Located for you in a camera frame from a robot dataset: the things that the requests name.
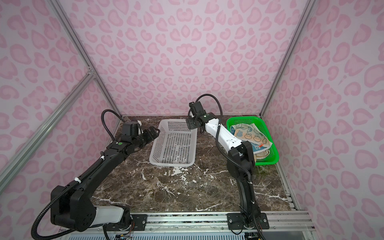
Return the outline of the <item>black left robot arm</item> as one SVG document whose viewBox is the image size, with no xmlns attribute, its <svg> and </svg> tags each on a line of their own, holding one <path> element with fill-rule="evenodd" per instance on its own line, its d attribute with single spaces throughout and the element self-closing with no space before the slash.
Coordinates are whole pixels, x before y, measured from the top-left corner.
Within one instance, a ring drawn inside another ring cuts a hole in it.
<svg viewBox="0 0 384 240">
<path fill-rule="evenodd" d="M 154 141 L 160 130 L 155 127 L 141 130 L 138 122 L 123 125 L 119 141 L 112 141 L 100 158 L 68 185 L 57 186 L 51 193 L 51 223 L 83 232 L 92 226 L 112 225 L 127 229 L 132 224 L 128 207 L 94 206 L 91 198 L 104 179 L 131 154 Z"/>
</svg>

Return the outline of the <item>blue bunny pattern towel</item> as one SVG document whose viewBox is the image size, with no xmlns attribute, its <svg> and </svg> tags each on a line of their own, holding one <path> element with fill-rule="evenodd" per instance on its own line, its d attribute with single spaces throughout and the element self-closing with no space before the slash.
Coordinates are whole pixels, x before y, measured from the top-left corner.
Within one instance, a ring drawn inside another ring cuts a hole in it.
<svg viewBox="0 0 384 240">
<path fill-rule="evenodd" d="M 230 127 L 230 132 L 241 141 L 252 145 L 254 154 L 269 150 L 273 143 L 256 127 L 255 124 L 236 124 Z"/>
</svg>

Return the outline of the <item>white plastic basket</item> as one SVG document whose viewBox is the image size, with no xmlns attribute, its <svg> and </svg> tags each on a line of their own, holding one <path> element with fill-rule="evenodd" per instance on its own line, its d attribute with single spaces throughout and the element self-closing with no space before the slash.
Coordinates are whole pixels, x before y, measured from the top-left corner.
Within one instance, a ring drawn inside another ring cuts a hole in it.
<svg viewBox="0 0 384 240">
<path fill-rule="evenodd" d="M 155 139 L 149 161 L 159 167 L 187 168 L 195 163 L 196 129 L 188 129 L 186 120 L 166 119 L 159 124 L 160 135 Z"/>
</svg>

